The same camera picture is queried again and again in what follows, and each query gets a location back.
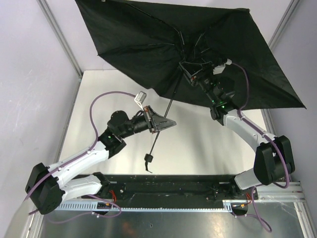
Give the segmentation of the black folding umbrella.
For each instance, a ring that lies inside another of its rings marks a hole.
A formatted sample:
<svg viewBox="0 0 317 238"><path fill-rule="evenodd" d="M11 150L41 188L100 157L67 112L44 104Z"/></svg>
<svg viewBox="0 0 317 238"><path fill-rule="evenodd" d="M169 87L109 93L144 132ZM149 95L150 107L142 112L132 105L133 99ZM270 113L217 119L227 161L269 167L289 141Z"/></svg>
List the black folding umbrella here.
<svg viewBox="0 0 317 238"><path fill-rule="evenodd" d="M207 107L179 63L227 59L218 79L234 81L242 110L303 108L269 46L245 8L227 9L139 2L79 0L80 14L98 56L136 83L165 98Z"/></svg>

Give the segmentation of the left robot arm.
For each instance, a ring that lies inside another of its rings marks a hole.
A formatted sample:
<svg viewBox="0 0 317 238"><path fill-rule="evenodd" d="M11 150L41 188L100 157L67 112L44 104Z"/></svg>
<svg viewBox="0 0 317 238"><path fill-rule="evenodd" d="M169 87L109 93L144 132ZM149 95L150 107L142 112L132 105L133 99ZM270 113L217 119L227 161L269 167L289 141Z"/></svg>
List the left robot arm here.
<svg viewBox="0 0 317 238"><path fill-rule="evenodd" d="M27 198L40 214L46 215L64 201L107 190L109 182L102 173L80 179L76 176L118 154L126 146L125 138L146 130L158 133L175 125L175 121L157 114L150 106L145 106L131 119L126 112L116 111L107 122L106 130L87 150L49 166L35 165L25 188Z"/></svg>

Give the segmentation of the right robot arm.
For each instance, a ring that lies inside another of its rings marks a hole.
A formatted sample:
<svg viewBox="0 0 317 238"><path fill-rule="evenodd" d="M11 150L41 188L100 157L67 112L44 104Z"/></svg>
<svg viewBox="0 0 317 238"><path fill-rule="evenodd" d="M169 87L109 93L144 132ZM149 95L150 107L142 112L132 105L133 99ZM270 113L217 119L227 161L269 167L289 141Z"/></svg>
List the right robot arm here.
<svg viewBox="0 0 317 238"><path fill-rule="evenodd" d="M218 66L212 62L180 62L191 86L200 86L211 101L212 119L239 135L255 152L253 168L234 176L232 189L239 192L270 184L286 189L295 170L290 140L265 131L243 114L246 104L239 107L233 102L234 81L217 78L228 65L233 65L229 59Z"/></svg>

